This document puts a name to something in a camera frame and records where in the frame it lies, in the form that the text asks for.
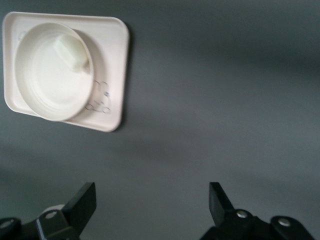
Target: white tray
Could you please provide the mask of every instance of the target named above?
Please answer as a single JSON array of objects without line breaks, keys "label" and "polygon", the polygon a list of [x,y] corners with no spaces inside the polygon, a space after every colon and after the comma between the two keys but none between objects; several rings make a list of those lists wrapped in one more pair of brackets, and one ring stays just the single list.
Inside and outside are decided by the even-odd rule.
[{"label": "white tray", "polygon": [[23,35],[43,23],[75,30],[87,45],[94,65],[94,86],[85,108],[64,123],[103,132],[115,130],[122,117],[129,31],[118,18],[10,12],[2,23],[4,99],[18,113],[37,116],[23,100],[14,75],[14,60]]}]

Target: white bowl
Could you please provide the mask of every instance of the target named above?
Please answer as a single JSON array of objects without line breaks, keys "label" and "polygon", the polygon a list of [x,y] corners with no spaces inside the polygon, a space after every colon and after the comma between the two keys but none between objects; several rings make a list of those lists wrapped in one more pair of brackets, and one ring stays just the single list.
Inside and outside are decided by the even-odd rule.
[{"label": "white bowl", "polygon": [[[88,64],[72,70],[54,50],[61,35],[81,41]],[[40,117],[65,121],[76,116],[89,100],[94,83],[94,66],[81,37],[71,28],[54,22],[29,30],[21,40],[14,60],[14,74],[26,104]]]}]

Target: gray surface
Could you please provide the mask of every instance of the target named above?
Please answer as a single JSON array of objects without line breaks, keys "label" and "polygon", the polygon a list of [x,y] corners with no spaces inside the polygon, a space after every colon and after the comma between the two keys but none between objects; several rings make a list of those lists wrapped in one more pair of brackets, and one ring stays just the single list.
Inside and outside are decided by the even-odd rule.
[{"label": "gray surface", "polygon": [[113,133],[14,113],[2,98],[0,218],[29,221],[95,181],[84,240],[197,240],[219,181],[235,207],[297,218],[320,239],[319,1],[0,5],[1,18],[114,16],[132,36]]}]

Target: white plastic tray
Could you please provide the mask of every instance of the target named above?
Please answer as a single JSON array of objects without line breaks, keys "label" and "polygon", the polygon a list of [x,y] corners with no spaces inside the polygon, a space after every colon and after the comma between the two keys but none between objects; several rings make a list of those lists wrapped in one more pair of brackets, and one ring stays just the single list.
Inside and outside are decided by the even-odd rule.
[{"label": "white plastic tray", "polygon": [[87,45],[94,65],[94,86],[85,108],[64,123],[103,132],[115,130],[122,117],[129,31],[118,18],[10,12],[2,23],[4,99],[18,113],[37,116],[23,100],[15,80],[14,59],[23,35],[43,23],[75,30]]}]

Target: black bracket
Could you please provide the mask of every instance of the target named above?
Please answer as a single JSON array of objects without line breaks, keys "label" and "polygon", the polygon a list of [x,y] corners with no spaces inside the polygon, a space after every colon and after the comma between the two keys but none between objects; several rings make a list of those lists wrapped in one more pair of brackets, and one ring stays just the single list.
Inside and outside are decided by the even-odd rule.
[{"label": "black bracket", "polygon": [[22,225],[15,217],[0,219],[0,240],[80,240],[97,207],[94,182],[87,182],[61,209],[49,210]]},{"label": "black bracket", "polygon": [[270,223],[235,209],[218,182],[209,187],[209,208],[215,223],[201,240],[315,240],[294,218],[274,216]]}]

